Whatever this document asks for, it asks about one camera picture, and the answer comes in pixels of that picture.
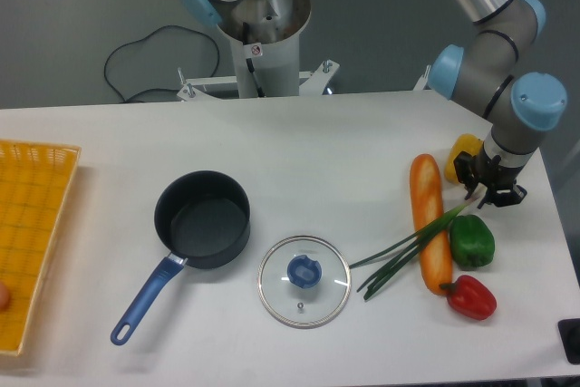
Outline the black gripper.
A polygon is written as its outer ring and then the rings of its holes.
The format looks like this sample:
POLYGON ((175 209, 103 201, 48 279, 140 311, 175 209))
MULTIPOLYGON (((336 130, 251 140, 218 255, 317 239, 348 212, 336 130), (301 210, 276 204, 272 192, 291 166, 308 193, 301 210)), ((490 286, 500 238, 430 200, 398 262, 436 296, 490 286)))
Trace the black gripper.
POLYGON ((486 186, 483 199, 477 208, 493 205, 497 208, 520 204, 527 196, 527 190, 516 184, 522 167, 507 167, 499 155, 490 158, 484 150, 472 156, 460 152, 453 160, 457 179, 467 191, 465 200, 472 197, 479 184, 486 186))

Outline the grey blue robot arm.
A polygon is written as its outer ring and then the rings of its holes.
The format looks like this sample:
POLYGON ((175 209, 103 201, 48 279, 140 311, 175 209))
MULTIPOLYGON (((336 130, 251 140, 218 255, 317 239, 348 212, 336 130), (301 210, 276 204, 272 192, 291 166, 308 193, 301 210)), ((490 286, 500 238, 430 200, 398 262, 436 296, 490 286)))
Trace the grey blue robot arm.
MULTIPOLYGON (((492 125, 479 152, 453 160, 459 182, 468 193, 484 187, 483 204, 516 205, 527 194, 518 174, 567 105, 566 89, 554 76, 512 75, 541 34, 546 11, 538 0, 457 1, 477 35, 466 48, 446 47, 426 69, 424 83, 492 125)), ((310 0, 181 2, 229 40, 242 98, 316 95, 334 75, 335 65, 324 62, 308 79, 299 77, 299 36, 310 19, 310 0)))

